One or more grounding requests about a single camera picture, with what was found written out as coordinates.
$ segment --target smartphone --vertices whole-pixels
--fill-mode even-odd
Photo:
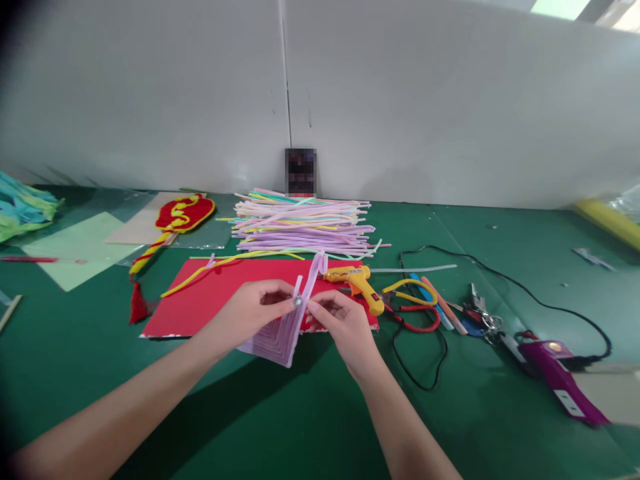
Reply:
[[[285,150],[285,184],[288,197],[316,197],[315,149]]]

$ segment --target red paper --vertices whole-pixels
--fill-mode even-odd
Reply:
[[[182,283],[198,268],[204,267],[207,262],[208,260],[188,260],[171,284],[171,288]],[[302,275],[304,276],[302,285],[304,285],[307,282],[311,262],[312,260],[246,259],[214,267],[200,274],[184,289],[162,299],[141,336],[191,337],[218,313],[243,283],[278,278],[295,285],[298,275]],[[362,265],[362,262],[329,260],[329,268],[346,265],[356,267]],[[312,295],[342,287],[348,287],[348,285],[318,279]],[[371,328],[378,330],[378,319],[369,313],[367,302],[361,297],[356,297],[354,300],[364,306]],[[303,321],[300,331],[305,332],[310,326],[310,323]]]

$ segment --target wooden stick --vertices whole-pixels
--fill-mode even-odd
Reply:
[[[18,303],[20,303],[20,300],[22,300],[22,295],[16,295],[13,301],[11,302],[9,308],[7,309],[5,314],[2,316],[2,320],[0,320],[0,333],[2,333],[2,329],[5,327],[5,325],[9,321],[9,318],[11,318],[11,314],[13,313],[15,308],[18,306]]]
[[[442,295],[440,295],[436,291],[436,289],[433,288],[433,285],[431,284],[431,282],[426,277],[420,277],[420,280],[422,281],[422,283],[430,286],[433,289],[435,294],[438,296],[438,306],[440,308],[442,308],[442,311],[449,318],[449,320],[451,320],[451,323],[453,324],[455,329],[458,330],[458,333],[460,335],[466,335],[468,333],[467,329],[465,328],[465,326],[462,323],[460,323],[460,320],[458,320],[458,317],[455,316],[455,313],[453,312],[453,310],[451,310],[449,308],[449,306],[447,305],[447,302],[444,300],[444,298],[442,298]]]

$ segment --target purple device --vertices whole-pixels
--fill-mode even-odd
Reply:
[[[571,373],[559,362],[559,359],[575,356],[564,343],[558,341],[523,343],[518,346],[518,350],[529,362],[538,366],[547,385],[556,394],[570,417],[588,425],[611,423],[582,393]]]

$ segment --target yellow glue gun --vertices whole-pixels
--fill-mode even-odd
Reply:
[[[332,283],[348,283],[351,288],[351,294],[357,295],[361,293],[369,305],[370,314],[379,317],[385,310],[385,304],[367,281],[370,276],[371,270],[369,270],[369,267],[362,265],[361,267],[350,266],[328,269],[322,278]]]

